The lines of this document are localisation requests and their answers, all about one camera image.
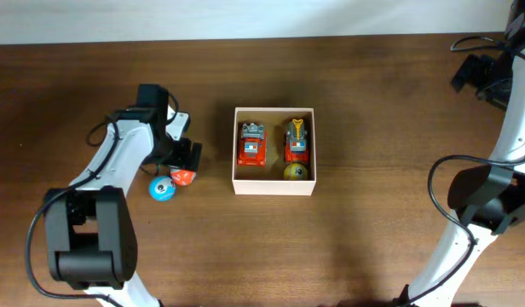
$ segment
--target cardboard box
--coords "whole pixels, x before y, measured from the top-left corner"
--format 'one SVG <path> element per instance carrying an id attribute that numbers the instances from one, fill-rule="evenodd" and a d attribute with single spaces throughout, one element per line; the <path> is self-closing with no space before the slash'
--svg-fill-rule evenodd
<path id="1" fill-rule="evenodd" d="M 309 138 L 309 179 L 283 179 L 286 168 L 286 125 L 292 119 L 303 119 Z M 243 123 L 263 124 L 267 137 L 266 166 L 238 166 L 238 137 Z M 311 195 L 316 182 L 314 109 L 295 107 L 236 107 L 234 115 L 234 149 L 232 184 L 236 194 Z"/>

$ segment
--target toy fire truck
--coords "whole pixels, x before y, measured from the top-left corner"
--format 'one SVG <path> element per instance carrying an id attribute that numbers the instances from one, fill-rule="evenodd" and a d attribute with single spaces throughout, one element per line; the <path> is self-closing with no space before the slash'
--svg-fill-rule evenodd
<path id="1" fill-rule="evenodd" d="M 302 163 L 308 165 L 308 132 L 304 129 L 302 119 L 293 119 L 286 126 L 286 163 Z"/>
<path id="2" fill-rule="evenodd" d="M 266 165 L 266 131 L 263 125 L 243 124 L 239 137 L 238 165 Z"/>

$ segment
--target small toy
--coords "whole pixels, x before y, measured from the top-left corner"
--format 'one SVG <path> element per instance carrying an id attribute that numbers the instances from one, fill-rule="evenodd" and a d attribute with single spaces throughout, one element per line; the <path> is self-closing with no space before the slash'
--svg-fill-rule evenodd
<path id="1" fill-rule="evenodd" d="M 158 201 L 167 201 L 176 193 L 176 185 L 170 177 L 156 177 L 149 184 L 149 193 Z"/>
<path id="2" fill-rule="evenodd" d="M 175 184 L 184 187 L 193 182 L 194 178 L 196 177 L 196 172 L 172 168 L 170 175 Z"/>
<path id="3" fill-rule="evenodd" d="M 308 170 L 300 163 L 291 163 L 283 172 L 283 178 L 285 180 L 307 180 Z"/>
<path id="4" fill-rule="evenodd" d="M 293 119 L 286 126 L 286 163 L 302 163 L 308 165 L 308 132 L 304 129 L 302 119 Z"/>
<path id="5" fill-rule="evenodd" d="M 243 124 L 239 137 L 238 165 L 266 165 L 266 131 L 263 125 Z"/>

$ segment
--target wooden table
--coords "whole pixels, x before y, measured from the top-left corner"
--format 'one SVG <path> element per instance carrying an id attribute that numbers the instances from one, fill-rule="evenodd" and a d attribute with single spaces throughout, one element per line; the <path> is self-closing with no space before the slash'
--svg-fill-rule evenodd
<path id="1" fill-rule="evenodd" d="M 487 157 L 504 113 L 456 94 L 459 35 L 0 46 L 0 306 L 62 306 L 24 271 L 23 244 L 48 188 L 67 185 L 94 148 L 87 131 L 133 104 L 139 83 L 173 91 L 204 144 L 199 174 L 172 201 L 138 172 L 128 206 L 137 271 L 167 306 L 331 306 L 388 300 L 424 268 L 444 230 L 426 177 L 445 154 Z M 312 197 L 236 196 L 235 107 L 313 107 Z M 445 201 L 466 163 L 437 173 Z M 42 225 L 33 265 L 47 268 Z M 488 248 L 457 302 L 525 306 L 525 224 Z M 67 302 L 97 306 L 95 301 Z"/>

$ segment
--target ball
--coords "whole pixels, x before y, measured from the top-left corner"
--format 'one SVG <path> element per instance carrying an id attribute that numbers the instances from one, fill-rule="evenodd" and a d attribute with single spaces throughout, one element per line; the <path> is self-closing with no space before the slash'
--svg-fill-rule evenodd
<path id="1" fill-rule="evenodd" d="M 172 168 L 170 175 L 175 184 L 185 187 L 193 182 L 196 172 Z"/>
<path id="2" fill-rule="evenodd" d="M 167 201 L 176 193 L 176 185 L 170 177 L 156 177 L 149 184 L 149 193 L 155 200 Z"/>
<path id="3" fill-rule="evenodd" d="M 292 163 L 286 167 L 283 178 L 285 180 L 307 180 L 308 170 L 300 163 Z"/>

